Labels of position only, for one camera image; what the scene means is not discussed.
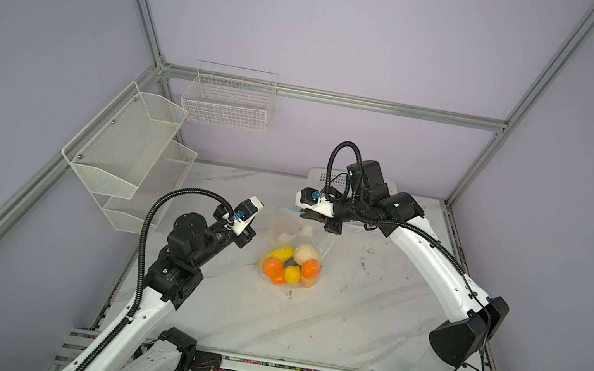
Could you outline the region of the clear zip top bag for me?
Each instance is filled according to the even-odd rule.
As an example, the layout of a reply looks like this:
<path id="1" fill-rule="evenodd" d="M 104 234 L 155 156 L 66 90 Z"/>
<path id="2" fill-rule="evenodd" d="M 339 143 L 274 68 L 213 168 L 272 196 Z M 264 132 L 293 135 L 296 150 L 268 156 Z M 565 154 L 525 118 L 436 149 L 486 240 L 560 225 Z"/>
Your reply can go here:
<path id="1" fill-rule="evenodd" d="M 336 235 L 292 209 L 277 208 L 268 222 L 265 251 L 258 262 L 263 280 L 291 289 L 314 288 L 338 244 Z"/>

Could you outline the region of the white garlic bulb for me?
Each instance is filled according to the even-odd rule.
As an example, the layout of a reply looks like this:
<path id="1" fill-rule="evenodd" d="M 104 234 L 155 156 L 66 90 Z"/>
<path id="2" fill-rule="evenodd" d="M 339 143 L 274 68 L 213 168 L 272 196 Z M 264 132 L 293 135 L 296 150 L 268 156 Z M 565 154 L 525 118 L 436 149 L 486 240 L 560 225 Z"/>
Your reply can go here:
<path id="1" fill-rule="evenodd" d="M 320 262 L 320 253 L 311 244 L 301 243 L 296 248 L 294 248 L 293 259 L 295 259 L 298 266 L 301 267 L 303 262 L 307 261 L 308 259 L 316 259 L 316 261 Z"/>

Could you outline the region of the orange tangerine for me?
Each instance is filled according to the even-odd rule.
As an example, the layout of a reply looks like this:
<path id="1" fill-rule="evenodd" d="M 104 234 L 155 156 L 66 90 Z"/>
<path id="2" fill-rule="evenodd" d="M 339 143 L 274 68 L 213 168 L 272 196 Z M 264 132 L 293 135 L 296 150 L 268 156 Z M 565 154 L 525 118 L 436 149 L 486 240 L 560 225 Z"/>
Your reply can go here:
<path id="1" fill-rule="evenodd" d="M 269 259 L 262 270 L 269 279 L 284 277 L 284 263 L 275 258 Z"/>
<path id="2" fill-rule="evenodd" d="M 274 277 L 274 278 L 271 279 L 271 281 L 272 281 L 273 284 L 275 284 L 277 286 L 280 286 L 280 285 L 286 284 L 286 281 L 284 279 L 285 278 L 282 277 L 282 276 L 281 277 L 277 277 L 277 278 Z"/>
<path id="3" fill-rule="evenodd" d="M 301 275 L 303 279 L 306 280 L 315 280 L 321 275 L 322 266 L 321 264 L 316 261 L 316 259 L 311 259 L 303 262 L 301 265 Z"/>

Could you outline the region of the orange tangerine back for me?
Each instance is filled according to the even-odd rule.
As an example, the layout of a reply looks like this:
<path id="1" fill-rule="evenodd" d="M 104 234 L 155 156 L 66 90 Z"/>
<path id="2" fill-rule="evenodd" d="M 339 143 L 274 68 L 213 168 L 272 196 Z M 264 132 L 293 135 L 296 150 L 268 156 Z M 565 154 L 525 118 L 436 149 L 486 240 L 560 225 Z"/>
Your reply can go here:
<path id="1" fill-rule="evenodd" d="M 316 259 L 311 259 L 303 262 L 301 265 L 301 275 L 303 279 L 306 280 L 315 280 L 321 275 L 322 266 L 321 264 L 316 261 Z"/>

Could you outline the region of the orange tangerine front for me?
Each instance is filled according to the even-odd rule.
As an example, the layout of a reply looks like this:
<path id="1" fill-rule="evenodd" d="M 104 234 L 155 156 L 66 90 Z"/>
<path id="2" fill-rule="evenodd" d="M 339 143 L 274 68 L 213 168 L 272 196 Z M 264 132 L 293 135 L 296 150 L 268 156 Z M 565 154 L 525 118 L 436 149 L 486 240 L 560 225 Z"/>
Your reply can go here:
<path id="1" fill-rule="evenodd" d="M 271 281 L 272 281 L 273 284 L 275 284 L 277 286 L 280 286 L 280 285 L 286 284 L 286 281 L 284 279 L 285 278 L 282 277 L 282 276 L 281 277 L 277 277 L 277 278 L 274 277 L 274 278 L 271 279 Z"/>

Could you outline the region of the small yellow lemon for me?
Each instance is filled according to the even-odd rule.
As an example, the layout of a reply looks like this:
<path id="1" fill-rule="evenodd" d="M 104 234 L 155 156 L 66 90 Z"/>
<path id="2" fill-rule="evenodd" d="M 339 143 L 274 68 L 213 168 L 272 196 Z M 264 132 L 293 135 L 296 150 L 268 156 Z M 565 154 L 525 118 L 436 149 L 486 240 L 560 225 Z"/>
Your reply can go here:
<path id="1" fill-rule="evenodd" d="M 289 266 L 284 269 L 284 281 L 289 285 L 297 285 L 301 280 L 301 269 L 299 266 Z"/>

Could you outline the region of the black avocado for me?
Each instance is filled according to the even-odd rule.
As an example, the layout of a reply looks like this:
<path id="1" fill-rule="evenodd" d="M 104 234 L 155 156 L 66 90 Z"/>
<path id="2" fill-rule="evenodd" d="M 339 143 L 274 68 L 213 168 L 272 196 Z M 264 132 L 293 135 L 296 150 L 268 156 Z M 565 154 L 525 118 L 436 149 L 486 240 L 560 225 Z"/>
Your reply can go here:
<path id="1" fill-rule="evenodd" d="M 288 259 L 286 262 L 284 262 L 284 268 L 289 268 L 289 267 L 296 267 L 298 264 L 295 261 L 295 259 Z"/>

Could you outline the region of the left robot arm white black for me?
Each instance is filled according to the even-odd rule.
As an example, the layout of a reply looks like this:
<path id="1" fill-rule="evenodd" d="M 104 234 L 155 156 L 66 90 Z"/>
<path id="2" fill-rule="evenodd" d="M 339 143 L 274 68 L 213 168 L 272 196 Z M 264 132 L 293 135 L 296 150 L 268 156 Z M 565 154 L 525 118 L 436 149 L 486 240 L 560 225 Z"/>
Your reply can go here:
<path id="1" fill-rule="evenodd" d="M 208 196 L 218 202 L 214 223 L 208 224 L 199 213 L 181 215 L 174 222 L 167 246 L 147 267 L 146 246 L 154 216 L 172 198 L 188 194 Z M 178 310 L 199 286 L 203 265 L 227 246 L 241 248 L 253 240 L 256 233 L 251 222 L 262 209 L 256 197 L 234 208 L 219 194 L 198 188 L 179 189 L 159 198 L 149 209 L 139 234 L 135 295 L 105 331 L 62 371 L 189 371 L 196 342 L 175 329 L 157 340 L 152 357 L 136 361 L 130 370 L 125 366 L 158 324 Z"/>

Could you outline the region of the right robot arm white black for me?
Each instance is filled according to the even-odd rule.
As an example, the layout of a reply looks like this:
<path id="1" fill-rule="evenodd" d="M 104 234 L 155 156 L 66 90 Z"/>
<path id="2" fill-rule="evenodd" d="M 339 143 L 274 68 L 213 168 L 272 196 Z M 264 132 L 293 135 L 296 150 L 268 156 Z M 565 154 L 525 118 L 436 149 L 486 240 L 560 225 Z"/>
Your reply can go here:
<path id="1" fill-rule="evenodd" d="M 389 192 L 380 165 L 363 161 L 346 168 L 345 190 L 304 188 L 296 205 L 325 231 L 340 234 L 347 222 L 376 229 L 408 257 L 440 303 L 446 320 L 429 333 L 429 347 L 408 371 L 457 371 L 494 336 L 509 306 L 480 288 L 431 229 L 408 193 Z"/>

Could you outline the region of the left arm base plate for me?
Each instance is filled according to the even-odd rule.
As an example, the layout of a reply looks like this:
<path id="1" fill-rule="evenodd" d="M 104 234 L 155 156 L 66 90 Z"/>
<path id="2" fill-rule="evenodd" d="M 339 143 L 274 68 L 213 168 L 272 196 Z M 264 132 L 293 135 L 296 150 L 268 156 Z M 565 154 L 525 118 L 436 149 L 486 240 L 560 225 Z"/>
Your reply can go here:
<path id="1" fill-rule="evenodd" d="M 219 371 L 222 365 L 220 353 L 195 350 L 181 354 L 175 371 Z"/>

